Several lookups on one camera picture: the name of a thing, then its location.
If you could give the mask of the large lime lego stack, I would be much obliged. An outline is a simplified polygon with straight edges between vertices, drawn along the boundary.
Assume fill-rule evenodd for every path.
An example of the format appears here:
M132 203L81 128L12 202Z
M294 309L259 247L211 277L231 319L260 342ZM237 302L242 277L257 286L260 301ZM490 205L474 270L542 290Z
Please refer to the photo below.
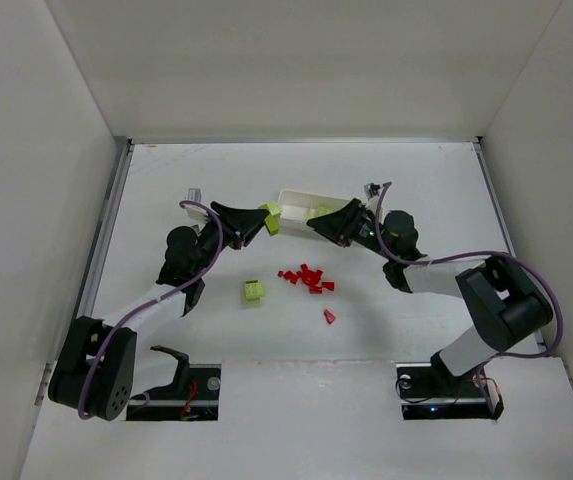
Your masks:
M281 216L281 208L276 201L270 201L260 206L261 210L267 212L263 220L264 227L269 236L275 236L279 232L279 218Z

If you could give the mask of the lime small lego piece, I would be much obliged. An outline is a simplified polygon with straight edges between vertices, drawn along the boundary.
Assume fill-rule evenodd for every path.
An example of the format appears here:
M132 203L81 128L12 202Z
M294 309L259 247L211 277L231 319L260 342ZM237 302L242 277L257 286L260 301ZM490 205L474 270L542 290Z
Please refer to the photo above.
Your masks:
M328 207L328 206L319 206L317 208L313 208L311 209L307 215L306 215L306 220L311 220L311 219L315 219L321 216L325 216L331 213L334 213L335 209L332 207Z

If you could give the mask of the small lime lego stack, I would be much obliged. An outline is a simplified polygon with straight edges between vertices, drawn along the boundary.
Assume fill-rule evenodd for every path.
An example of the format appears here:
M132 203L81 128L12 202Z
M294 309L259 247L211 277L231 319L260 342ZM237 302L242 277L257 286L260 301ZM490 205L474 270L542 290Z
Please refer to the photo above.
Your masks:
M260 303L266 295L265 286L259 280L249 280L244 283L242 300L248 304Z

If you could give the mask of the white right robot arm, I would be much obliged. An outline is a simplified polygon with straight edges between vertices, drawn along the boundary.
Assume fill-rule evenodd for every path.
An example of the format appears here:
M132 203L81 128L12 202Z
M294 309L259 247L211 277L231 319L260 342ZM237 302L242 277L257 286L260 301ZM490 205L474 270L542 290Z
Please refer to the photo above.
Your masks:
M430 260L417 248L414 218L404 211L392 210L380 221L353 199L306 225L340 247L357 243L385 257L384 276L397 291L463 301L472 326L432 355L431 376L438 382L453 384L473 374L553 319L551 303L516 260L502 253L471 261Z

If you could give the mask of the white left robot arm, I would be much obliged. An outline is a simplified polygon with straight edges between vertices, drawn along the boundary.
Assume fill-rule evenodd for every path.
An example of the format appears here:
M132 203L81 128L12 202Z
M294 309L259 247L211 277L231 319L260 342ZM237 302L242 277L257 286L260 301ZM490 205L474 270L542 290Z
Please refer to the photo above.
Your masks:
M166 238L164 261L155 284L132 305L104 318L80 316L68 329L47 396L76 410L82 420L112 421L132 396L147 395L160 374L166 386L185 383L190 361L182 352L155 346L164 354L150 367L136 364L145 340L156 330L190 313L205 288L205 275L226 248L240 250L266 227L268 206L237 209L213 202L183 200L185 210L205 213L202 227L179 226Z

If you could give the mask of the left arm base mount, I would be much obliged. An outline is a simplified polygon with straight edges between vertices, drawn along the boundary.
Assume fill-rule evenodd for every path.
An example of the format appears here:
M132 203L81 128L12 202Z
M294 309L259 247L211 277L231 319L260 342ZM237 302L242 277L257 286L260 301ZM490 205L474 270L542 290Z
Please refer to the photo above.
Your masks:
M155 345L135 366L125 419L131 422L212 422L219 417L220 364L194 363L186 353Z

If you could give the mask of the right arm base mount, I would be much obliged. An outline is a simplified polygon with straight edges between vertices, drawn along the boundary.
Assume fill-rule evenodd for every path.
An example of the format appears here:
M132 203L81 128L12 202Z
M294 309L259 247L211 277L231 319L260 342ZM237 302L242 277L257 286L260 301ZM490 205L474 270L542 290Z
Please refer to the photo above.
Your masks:
M503 394L483 367L440 384L429 363L396 365L395 391L405 421L491 420L504 412Z

